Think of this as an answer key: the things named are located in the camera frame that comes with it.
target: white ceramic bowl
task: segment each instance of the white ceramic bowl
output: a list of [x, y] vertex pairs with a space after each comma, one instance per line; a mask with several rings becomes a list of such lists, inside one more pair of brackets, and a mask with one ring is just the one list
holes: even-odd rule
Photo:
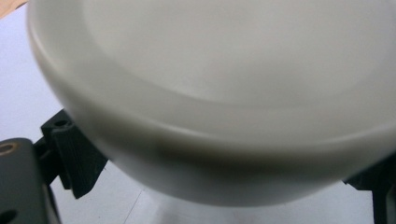
[[394, 1], [32, 0], [37, 61], [123, 171], [182, 199], [281, 203], [396, 147]]

